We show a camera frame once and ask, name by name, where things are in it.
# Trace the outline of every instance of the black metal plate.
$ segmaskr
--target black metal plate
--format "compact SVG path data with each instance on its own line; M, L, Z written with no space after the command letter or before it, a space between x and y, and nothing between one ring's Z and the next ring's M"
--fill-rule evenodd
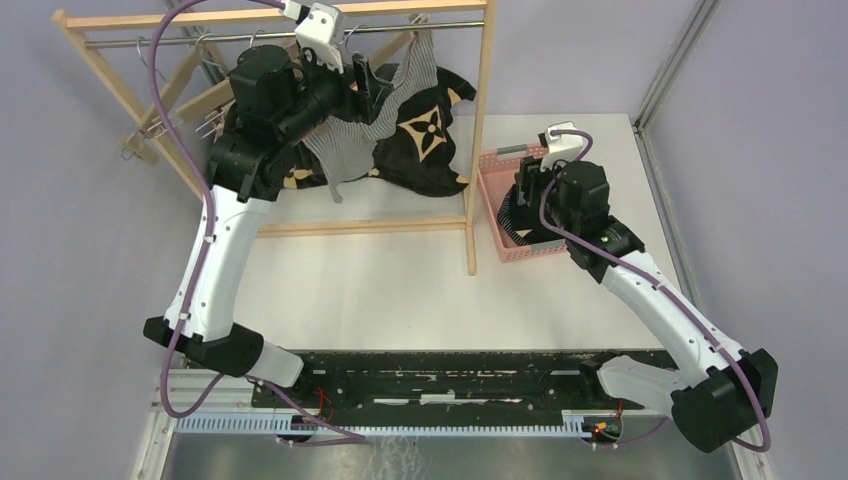
M318 406L320 387L332 401L333 423L357 426L561 425L562 410L615 409L580 375L579 365L600 353L579 352L298 352L306 362L286 393L307 408ZM620 352L661 368L674 368L664 350ZM483 404L425 404L422 394L452 392ZM374 403L408 400L406 405ZM286 408L272 391L257 387L255 408ZM641 406L625 402L626 408Z

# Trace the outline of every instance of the gray knit fabric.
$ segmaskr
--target gray knit fabric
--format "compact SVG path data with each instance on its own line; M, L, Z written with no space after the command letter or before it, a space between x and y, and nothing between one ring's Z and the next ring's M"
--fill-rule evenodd
M419 31L410 42L406 58L398 65L392 85L394 91L386 98L377 119L371 125L350 123L331 117L327 129L314 132L303 140L318 157L330 192L336 203L342 201L337 187L342 182L356 180L374 166L377 140L394 135L398 109L416 93L438 85L436 57L430 32Z

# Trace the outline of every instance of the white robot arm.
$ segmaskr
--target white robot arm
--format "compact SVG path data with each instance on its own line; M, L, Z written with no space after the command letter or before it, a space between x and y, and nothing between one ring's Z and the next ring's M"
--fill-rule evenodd
M206 232L204 204L179 290L162 317L147 320L144 334L167 346L183 320L176 349L188 358L227 375L249 375L289 387L303 368L300 357L233 321L250 247L293 166L292 147L330 115L371 123L391 86L373 75L361 55L352 56L352 65L343 62L338 48L343 43L340 10L287 1L281 11L298 22L301 66L275 45L253 47L239 57L230 74L236 97L233 118L211 151L213 233ZM302 72L302 84L296 69ZM184 312L183 295L190 290L204 243L209 243L206 259Z
M586 135L558 125L540 138L563 132ZM771 413L777 363L765 350L747 353L677 291L639 238L609 214L603 167L570 161L574 149L561 147L550 149L557 152L554 158L522 160L520 191L545 193L524 198L521 208L565 238L572 260L624 301L677 365L663 370L606 352L587 362L584 373L603 393L672 418L706 452L762 423Z

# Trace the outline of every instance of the pink plastic basket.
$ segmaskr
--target pink plastic basket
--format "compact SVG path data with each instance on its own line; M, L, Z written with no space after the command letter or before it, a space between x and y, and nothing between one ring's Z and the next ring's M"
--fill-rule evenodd
M536 144L499 148L480 156L480 195L483 196L483 205L486 207L486 216L489 218L489 227L492 229L492 237L495 239L501 262L514 262L565 250L564 240L519 247L497 221L503 199L515 184L515 172L518 171L521 159L529 156L541 157L547 153L547 148Z

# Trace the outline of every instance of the star print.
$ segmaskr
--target star print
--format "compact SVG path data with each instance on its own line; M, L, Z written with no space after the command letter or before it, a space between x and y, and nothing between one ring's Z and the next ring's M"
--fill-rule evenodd
M398 124L398 126L409 133L409 136L415 142L415 146L418 147L419 162L423 162L427 155L430 155L439 144L447 142L442 130L442 112L438 106L433 107L432 110L420 117Z
M304 178L311 177L313 175L311 168L309 170L304 170L292 167L292 169L289 170L289 173L291 175L287 175L283 178L283 188L291 190L297 190L298 180L303 180Z

